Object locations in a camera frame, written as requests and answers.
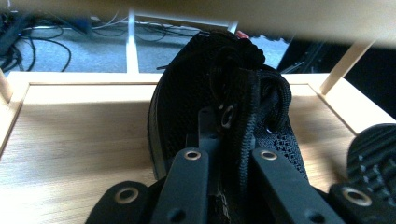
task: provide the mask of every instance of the wooden frame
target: wooden frame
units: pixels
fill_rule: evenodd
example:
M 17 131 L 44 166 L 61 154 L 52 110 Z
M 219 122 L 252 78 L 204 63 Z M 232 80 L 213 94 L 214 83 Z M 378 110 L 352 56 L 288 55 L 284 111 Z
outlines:
M 84 74 L 84 73 L 23 73 L 13 72 L 8 79 L 14 83 L 14 95 L 5 106 L 4 125 L 0 127 L 1 148 L 3 150 L 13 122 L 18 116 L 23 99 L 32 85 L 155 85 L 161 74 Z M 390 115 L 374 104 L 343 78 L 332 91 L 323 94 L 320 86 L 329 74 L 284 75 L 290 85 L 308 85 L 344 121 L 353 133 L 359 133 L 377 123 L 396 122 Z
M 0 105 L 7 105 L 11 100 L 12 93 L 11 86 L 0 69 Z
M 363 56 L 363 54 L 374 44 L 374 41 L 353 44 L 340 62 L 332 69 L 329 77 L 320 86 L 322 94 L 327 94 L 338 80 L 347 75 L 355 63 Z

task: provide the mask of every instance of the cable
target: cable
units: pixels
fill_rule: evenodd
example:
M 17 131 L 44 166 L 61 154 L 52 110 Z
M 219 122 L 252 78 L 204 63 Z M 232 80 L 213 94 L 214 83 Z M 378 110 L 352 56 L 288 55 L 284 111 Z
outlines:
M 92 30 L 92 31 L 93 31 L 95 34 L 97 34 L 97 35 L 106 36 L 106 37 L 122 36 L 122 35 L 124 35 L 125 33 L 128 32 L 128 30 L 121 30 L 121 29 L 117 29 L 117 28 L 111 28 L 111 29 L 105 29 L 105 30 L 107 30 L 107 31 L 117 31 L 117 32 L 119 32 L 119 33 L 116 34 L 116 35 L 105 35 L 105 34 L 103 34 L 103 33 L 100 33 L 99 30 Z
M 152 32 L 152 33 L 153 33 L 153 31 L 150 30 L 150 29 L 148 29 L 148 27 L 142 26 L 142 28 L 145 29 L 145 30 L 148 31 L 148 32 Z M 158 38 L 158 39 L 153 39 L 153 40 L 145 39 L 145 38 L 143 38 L 143 37 L 141 37 L 140 35 L 137 35 L 137 34 L 134 34 L 134 36 L 136 36 L 138 39 L 141 39 L 141 40 L 143 40 L 143 41 L 158 42 L 158 41 L 160 41 L 160 40 L 162 40 L 162 39 L 164 39 L 164 38 L 166 37 L 166 33 L 163 33 L 163 36 L 161 36 L 160 38 Z
M 173 25 L 170 25 L 170 26 L 168 26 L 168 27 L 165 27 L 165 26 L 164 26 L 163 24 L 161 24 L 161 23 L 154 23 L 154 22 L 145 22 L 145 23 L 142 23 L 142 22 L 140 22 L 140 21 L 137 21 L 137 22 L 136 22 L 136 25 L 137 25 L 137 26 L 140 26 L 141 28 L 143 28 L 143 29 L 144 29 L 145 31 L 147 31 L 147 32 L 163 34 L 163 36 L 160 37 L 160 38 L 157 39 L 157 40 L 147 40 L 147 39 L 144 39 L 144 38 L 142 38 L 142 37 L 140 37 L 140 36 L 137 35 L 138 38 L 140 38 L 140 39 L 142 39 L 142 40 L 145 40 L 145 41 L 151 41 L 151 42 L 159 41 L 159 40 L 165 38 L 166 35 L 171 35 L 171 36 L 187 36 L 187 37 L 193 37 L 193 36 L 196 35 L 196 33 L 195 33 L 195 34 L 188 35 L 188 34 L 184 34 L 184 33 L 180 33 L 180 32 L 175 32 L 175 31 L 172 31 L 172 29 L 188 30 L 188 31 L 195 31 L 195 32 L 199 32 L 199 31 L 200 31 L 199 29 L 196 29 L 196 30 L 193 29 L 193 30 L 192 30 L 192 29 L 186 29 L 186 28 L 176 28 L 176 26 L 173 26 Z
M 50 43 L 59 45 L 59 46 L 63 47 L 64 49 L 66 49 L 66 50 L 67 50 L 67 53 L 68 53 L 68 58 L 67 58 L 66 64 L 64 65 L 64 68 L 61 70 L 61 72 L 64 72 L 64 71 L 66 70 L 66 68 L 69 66 L 69 64 L 70 64 L 70 62 L 71 62 L 71 60 L 72 60 L 72 51 L 71 51 L 67 46 L 65 46 L 64 44 L 61 44 L 61 43 L 59 43 L 59 42 L 56 42 L 56 41 L 54 41 L 54 40 L 49 40 L 49 39 L 45 39 L 45 38 L 31 37 L 31 39 L 32 39 L 32 40 L 47 41 L 47 42 L 50 42 Z
M 30 47 L 32 47 L 32 62 L 30 63 L 28 69 L 26 71 L 32 71 L 33 67 L 35 66 L 35 43 L 33 43 L 32 37 L 29 36 Z
M 102 29 L 102 28 L 108 27 L 108 26 L 113 26 L 115 24 L 121 23 L 121 22 L 125 21 L 126 19 L 128 19 L 128 17 L 125 17 L 122 20 L 113 22 L 117 18 L 118 15 L 119 15 L 119 12 L 117 11 L 116 15 L 114 15 L 114 17 L 108 23 L 106 23 L 105 25 L 101 25 L 101 26 L 94 26 L 94 27 L 92 27 L 92 29 L 97 30 L 97 29 Z
M 6 67 L 4 67 L 3 72 L 8 72 L 9 70 L 13 69 L 14 67 L 16 67 L 17 65 L 21 64 L 21 57 L 19 57 L 18 52 L 21 53 L 20 51 L 17 50 L 17 52 L 15 52 L 15 46 L 12 45 L 11 48 L 9 48 L 9 64 L 6 65 Z
M 5 61 L 0 65 L 0 68 L 3 70 L 3 72 L 6 72 L 6 68 L 12 63 L 14 60 L 14 52 L 12 48 L 10 48 L 5 56 L 2 56 L 5 59 Z
M 39 27 L 39 26 L 38 27 L 34 27 L 33 26 L 33 27 L 25 28 L 23 31 L 30 31 L 29 36 L 32 36 L 31 33 L 33 32 L 33 30 L 37 30 L 37 29 L 59 29 L 59 30 L 61 30 L 61 32 L 59 34 L 53 35 L 53 36 L 32 36 L 32 37 L 45 38 L 45 39 L 54 39 L 56 37 L 59 37 L 59 36 L 63 35 L 64 34 L 64 28 L 61 27 L 59 24 L 56 24 L 55 22 L 53 24 L 54 24 L 53 27 L 44 28 L 44 27 Z
M 22 65 L 23 57 L 21 55 L 21 51 L 17 47 L 15 47 L 15 45 L 12 45 L 11 47 L 13 48 L 13 50 L 17 56 L 15 64 L 19 66 L 21 71 L 23 71 L 24 70 L 23 65 Z

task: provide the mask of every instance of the wooden slat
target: wooden slat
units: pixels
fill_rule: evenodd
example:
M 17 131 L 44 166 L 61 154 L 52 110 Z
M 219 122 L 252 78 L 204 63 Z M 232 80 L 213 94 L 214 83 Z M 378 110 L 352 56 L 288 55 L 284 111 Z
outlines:
M 129 10 L 128 16 L 128 39 L 126 41 L 126 66 L 129 75 L 139 74 L 139 61 L 137 58 L 137 48 L 134 38 L 135 14 L 132 9 Z
M 31 85 L 156 85 L 162 74 L 11 72 L 8 79 Z
M 347 150 L 354 133 L 307 85 L 291 85 L 290 122 L 311 185 L 328 191 L 347 178 Z
M 343 78 L 326 95 L 319 89 L 320 82 L 312 81 L 310 86 L 354 133 L 378 123 L 396 123 L 393 117 Z
M 157 17 L 179 21 L 239 21 L 243 31 L 298 35 L 310 39 L 340 42 L 377 39 L 379 44 L 396 46 L 396 2 L 360 0 L 13 0 L 14 8 L 70 16 L 76 8 L 93 11 L 99 16 L 114 15 L 117 10 L 133 8 Z
M 326 95 L 330 89 L 337 83 L 341 78 L 347 75 L 352 69 L 355 63 L 363 56 L 363 54 L 374 44 L 374 41 L 370 42 L 356 42 L 354 43 L 341 60 L 335 65 L 330 72 L 329 76 L 320 86 L 321 93 Z
M 13 90 L 9 85 L 6 76 L 0 69 L 0 105 L 6 105 L 11 100 Z
M 12 126 L 17 119 L 23 104 L 23 99 L 29 89 L 26 82 L 15 83 L 15 91 L 7 105 L 0 106 L 0 157 L 6 146 L 7 139 L 11 133 Z

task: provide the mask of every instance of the wire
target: wire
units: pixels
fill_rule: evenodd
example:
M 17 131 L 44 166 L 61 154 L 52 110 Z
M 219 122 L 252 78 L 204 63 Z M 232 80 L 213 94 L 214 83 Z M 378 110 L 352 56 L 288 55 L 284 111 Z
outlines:
M 23 57 L 21 55 L 21 51 L 17 47 L 15 47 L 15 45 L 12 45 L 11 47 L 13 48 L 13 50 L 17 56 L 15 64 L 20 68 L 21 71 L 23 71 L 24 70 L 23 65 L 21 64 Z
M 143 41 L 158 42 L 158 41 L 164 39 L 166 37 L 166 34 L 163 34 L 163 36 L 161 36 L 159 39 L 153 39 L 153 40 L 145 39 L 145 38 L 143 38 L 143 37 L 141 37 L 139 35 L 134 35 L 134 36 L 136 36 L 138 39 L 143 40 Z
M 114 17 L 108 23 L 101 25 L 101 26 L 94 26 L 94 27 L 92 27 L 92 29 L 97 30 L 97 29 L 106 28 L 106 27 L 113 26 L 113 25 L 119 24 L 121 22 L 124 22 L 126 19 L 128 19 L 128 17 L 125 17 L 122 20 L 113 22 L 117 18 L 118 15 L 119 15 L 119 11 L 117 11 L 116 15 L 114 15 Z
M 12 48 L 9 48 L 7 54 L 5 56 L 2 56 L 2 58 L 6 58 L 5 61 L 0 65 L 0 68 L 3 70 L 3 72 L 6 72 L 6 68 L 12 63 L 13 61 L 13 56 L 14 52 Z
M 27 71 L 32 71 L 33 67 L 35 66 L 35 43 L 33 43 L 32 37 L 29 36 L 30 47 L 32 47 L 32 62 L 30 63 Z
M 9 48 L 8 52 L 9 52 L 9 54 L 7 54 L 7 56 L 8 56 L 8 58 L 7 58 L 8 64 L 6 65 L 6 67 L 3 68 L 3 72 L 8 72 L 9 70 L 13 69 L 17 65 L 21 64 L 22 58 L 21 58 L 21 55 L 18 55 L 18 53 L 21 54 L 21 52 L 18 49 L 17 49 L 17 52 L 16 52 L 16 48 L 15 48 L 14 45 L 12 45 L 11 48 Z
M 64 44 L 61 44 L 61 43 L 59 43 L 59 42 L 56 42 L 56 41 L 54 41 L 54 40 L 50 40 L 50 39 L 46 39 L 46 38 L 31 37 L 31 39 L 32 39 L 32 40 L 47 41 L 47 42 L 50 42 L 50 43 L 59 45 L 59 46 L 63 47 L 64 49 L 66 49 L 66 50 L 67 50 L 67 53 L 68 53 L 68 58 L 67 58 L 66 64 L 64 65 L 64 68 L 61 70 L 61 72 L 64 72 L 64 71 L 66 70 L 66 68 L 69 66 L 69 64 L 70 64 L 70 62 L 71 62 L 71 60 L 72 60 L 72 51 L 71 51 L 67 46 L 65 46 Z
M 115 34 L 115 35 L 107 35 L 107 34 L 104 34 L 104 33 L 99 32 L 99 29 L 97 29 L 97 30 L 92 30 L 92 31 L 93 31 L 95 34 L 97 34 L 97 35 L 107 36 L 107 37 L 111 37 L 111 36 L 122 36 L 122 35 L 124 35 L 125 33 L 128 32 L 128 29 L 120 29 L 120 28 L 115 28 L 115 27 L 107 27 L 107 28 L 104 28 L 104 29 L 101 29 L 101 30 L 110 31 L 110 32 L 118 32 L 118 33 Z
M 188 28 L 178 28 L 176 26 L 170 25 L 170 26 L 165 26 L 161 23 L 154 23 L 154 22 L 140 22 L 137 21 L 135 23 L 138 27 L 143 28 L 145 31 L 150 32 L 150 33 L 160 33 L 163 34 L 162 37 L 160 37 L 159 39 L 155 39 L 155 40 L 147 40 L 145 38 L 142 38 L 139 35 L 136 35 L 139 39 L 145 40 L 145 41 L 149 41 L 149 42 L 156 42 L 156 41 L 160 41 L 162 39 L 164 39 L 167 35 L 171 35 L 171 36 L 187 36 L 187 37 L 193 37 L 196 35 L 196 33 L 194 34 L 185 34 L 185 33 L 180 33 L 180 32 L 176 32 L 176 31 L 172 31 L 175 29 L 178 30 L 185 30 L 185 31 L 193 31 L 193 32 L 199 32 L 199 29 L 188 29 Z
M 22 32 L 29 31 L 30 37 L 38 37 L 38 38 L 46 38 L 46 39 L 54 39 L 54 38 L 59 37 L 64 34 L 64 28 L 61 27 L 61 25 L 59 25 L 58 23 L 51 21 L 50 19 L 43 19 L 40 21 L 36 21 L 35 24 L 37 24 L 37 23 L 45 24 L 45 26 L 41 25 L 41 26 L 27 27 L 27 28 L 23 29 Z M 59 29 L 61 32 L 59 34 L 53 35 L 53 36 L 32 36 L 33 30 L 37 30 L 37 29 Z

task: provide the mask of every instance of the black cable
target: black cable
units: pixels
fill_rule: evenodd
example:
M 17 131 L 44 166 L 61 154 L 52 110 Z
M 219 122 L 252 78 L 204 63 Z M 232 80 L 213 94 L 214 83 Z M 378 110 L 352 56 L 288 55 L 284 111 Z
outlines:
M 148 31 L 148 32 L 156 33 L 156 31 L 150 30 L 147 26 L 145 26 L 145 25 L 143 25 L 143 24 L 141 24 L 141 23 L 137 23 L 137 24 L 140 25 L 140 27 L 142 27 L 144 30 L 146 30 L 146 31 Z M 141 37 L 140 35 L 137 35 L 137 34 L 134 34 L 134 36 L 136 36 L 138 39 L 143 40 L 143 41 L 158 42 L 158 41 L 160 41 L 160 40 L 162 40 L 162 39 L 164 39 L 164 38 L 166 37 L 166 33 L 162 33 L 162 34 L 163 34 L 163 36 L 161 36 L 160 38 L 158 38 L 158 39 L 152 39 L 152 40 L 150 40 L 150 39 L 145 39 L 145 38 L 143 38 L 143 37 Z
M 105 34 L 103 34 L 103 33 L 100 33 L 99 32 L 99 29 L 97 29 L 97 30 L 92 30 L 94 33 L 96 33 L 97 35 L 101 35 L 101 36 L 106 36 L 106 37 L 112 37 L 112 36 L 122 36 L 122 35 L 124 35 L 126 32 L 128 32 L 127 30 L 121 30 L 121 29 L 111 29 L 111 30 L 109 30 L 109 29 L 107 29 L 108 31 L 120 31 L 120 33 L 119 34 L 116 34 L 116 35 L 105 35 Z
M 4 72 L 6 72 L 6 68 L 12 63 L 13 58 L 14 58 L 14 52 L 13 52 L 12 48 L 9 48 L 7 54 L 6 54 L 5 56 L 2 56 L 2 57 L 5 57 L 6 59 L 5 59 L 5 61 L 0 65 L 0 68 L 1 68 Z
M 165 27 L 163 24 L 157 25 L 157 24 L 154 24 L 152 22 L 148 22 L 146 24 L 142 24 L 140 22 L 137 22 L 136 25 L 138 27 L 143 28 L 145 31 L 150 32 L 150 33 L 160 33 L 160 34 L 163 34 L 163 35 L 186 36 L 186 37 L 193 37 L 193 36 L 196 35 L 196 34 L 187 35 L 187 34 L 183 34 L 183 33 L 180 33 L 180 32 L 172 31 L 172 29 L 174 29 L 174 30 L 175 29 L 179 29 L 179 30 L 189 30 L 189 31 L 191 31 L 190 29 L 177 28 L 176 26 Z
M 61 32 L 59 34 L 48 36 L 48 37 L 46 37 L 46 36 L 32 36 L 33 30 L 38 30 L 38 28 L 30 27 L 30 28 L 28 28 L 30 31 L 29 36 L 31 36 L 32 38 L 54 39 L 54 38 L 59 37 L 64 34 L 64 28 L 62 28 L 59 24 L 56 24 L 55 22 L 53 23 L 53 25 L 55 25 L 56 28 L 46 28 L 46 29 L 60 29 Z
M 24 70 L 23 65 L 22 65 L 23 57 L 22 57 L 21 51 L 15 46 L 15 44 L 12 45 L 11 47 L 14 50 L 15 55 L 17 56 L 15 64 L 20 67 L 21 71 L 23 71 Z
M 30 41 L 30 47 L 32 47 L 32 62 L 30 63 L 28 69 L 26 71 L 32 71 L 33 67 L 35 66 L 35 43 L 33 43 L 32 37 L 28 36 Z
M 64 44 L 61 44 L 59 42 L 56 42 L 54 40 L 49 40 L 49 39 L 46 39 L 46 38 L 39 38 L 39 37 L 31 37 L 31 38 L 32 38 L 32 40 L 47 41 L 47 42 L 59 45 L 59 46 L 63 47 L 64 49 L 66 49 L 67 53 L 68 53 L 68 58 L 67 58 L 66 64 L 64 65 L 64 68 L 61 70 L 61 72 L 64 72 L 66 70 L 66 68 L 69 66 L 69 64 L 70 64 L 70 62 L 72 60 L 72 51 L 67 46 L 65 46 Z
M 12 46 L 11 46 L 11 48 L 10 48 L 10 51 L 12 52 L 12 56 L 11 56 L 11 62 L 12 62 L 12 61 L 14 61 L 14 54 L 15 54 L 14 48 L 12 48 Z M 19 58 L 16 58 L 16 59 L 15 59 L 15 63 L 12 64 L 12 65 L 10 65 L 10 66 L 8 66 L 8 67 L 6 67 L 6 68 L 4 68 L 3 72 L 8 72 L 9 70 L 11 70 L 11 69 L 13 69 L 14 67 L 16 67 L 20 62 L 21 62 L 20 59 L 19 59 Z

